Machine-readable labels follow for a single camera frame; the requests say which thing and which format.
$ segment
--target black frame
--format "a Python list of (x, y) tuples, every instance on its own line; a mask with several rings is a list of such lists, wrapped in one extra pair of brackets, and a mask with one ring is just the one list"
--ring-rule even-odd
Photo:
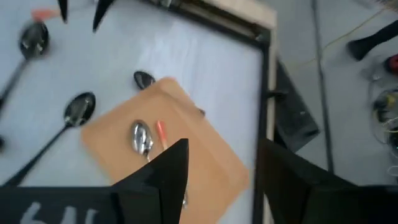
[[(211, 13), (212, 15), (216, 15), (221, 19), (226, 19), (233, 26), (238, 26), (240, 28), (246, 29), (247, 33), (239, 32), (236, 29), (233, 29), (233, 26), (226, 27), (220, 23), (215, 22), (214, 20), (210, 20), (203, 16), (200, 16), (192, 11), (184, 9), (182, 6), (193, 6), (195, 8), (202, 9), (206, 12)], [(255, 178), (254, 178), (254, 200), (252, 205), (252, 223), (253, 224), (261, 224), (263, 223), (264, 218), (264, 172), (263, 172), (263, 160), (264, 160), (264, 152), (261, 150), (261, 146), (264, 143), (264, 140), (267, 139), (267, 102), (268, 102), (268, 79), (269, 79), (269, 47), (271, 46), (271, 30), (262, 27), (258, 24), (251, 23), (245, 21), (227, 11), (214, 7), (206, 2), (201, 0), (188, 0), (181, 2), (172, 2), (170, 7), (165, 8), (161, 7), (167, 11), (170, 11), (178, 16), (182, 16), (191, 21), (198, 22), (204, 26), (212, 28), (228, 37), (232, 37), (235, 40), (238, 40), (244, 44), (248, 44), (253, 47), (257, 47), (262, 52), (262, 67), (261, 67), (261, 90), (260, 90), (260, 100), (259, 100), (259, 118), (258, 118), (258, 126), (257, 126), (257, 149), (256, 149), (256, 169), (255, 169)]]
[(188, 160), (189, 141), (180, 139), (109, 187), (3, 186), (0, 223), (178, 223)]

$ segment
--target black clamp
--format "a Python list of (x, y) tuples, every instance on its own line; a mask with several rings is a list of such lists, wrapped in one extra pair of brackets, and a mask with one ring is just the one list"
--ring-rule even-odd
[(272, 90), (266, 92), (266, 98), (275, 98), (275, 100), (283, 100), (289, 92), (287, 90)]

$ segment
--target spoon bowl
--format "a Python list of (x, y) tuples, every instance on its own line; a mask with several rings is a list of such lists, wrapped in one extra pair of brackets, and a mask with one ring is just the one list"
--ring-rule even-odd
[(66, 107), (63, 115), (66, 125), (82, 126), (91, 118), (95, 109), (95, 95), (92, 92), (76, 96)]
[(149, 152), (152, 150), (154, 142), (148, 125), (143, 120), (135, 120), (131, 126), (132, 148), (149, 159)]
[(26, 59), (43, 55), (50, 42), (47, 26), (34, 22), (24, 27), (19, 39), (19, 49)]
[(143, 71), (134, 72), (134, 80), (136, 81), (136, 84), (140, 90), (143, 90), (156, 82), (152, 75), (149, 75)]

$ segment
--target brown cardboard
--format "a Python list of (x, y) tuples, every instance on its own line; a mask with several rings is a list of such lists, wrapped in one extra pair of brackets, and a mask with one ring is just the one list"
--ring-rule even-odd
[(151, 128), (151, 159), (162, 153), (155, 122), (165, 122), (167, 143), (189, 139), (188, 207), (180, 223), (215, 223), (248, 186), (248, 170), (171, 78), (164, 78), (137, 96), (86, 125), (82, 140), (102, 169), (117, 182), (146, 160), (131, 145), (131, 124), (143, 119)]
[(254, 0), (202, 0), (246, 21), (267, 29), (276, 28), (276, 12), (264, 2)]

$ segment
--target cardboard sheet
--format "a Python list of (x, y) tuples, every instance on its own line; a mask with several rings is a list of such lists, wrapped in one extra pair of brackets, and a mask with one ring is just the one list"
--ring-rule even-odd
[(165, 122), (167, 143), (189, 139), (188, 207), (180, 223), (215, 223), (248, 186), (249, 172), (189, 99), (178, 83), (164, 78), (137, 96), (85, 126), (82, 140), (102, 169), (117, 182), (146, 163), (131, 144), (131, 124), (144, 120), (154, 148), (162, 153), (155, 122)]

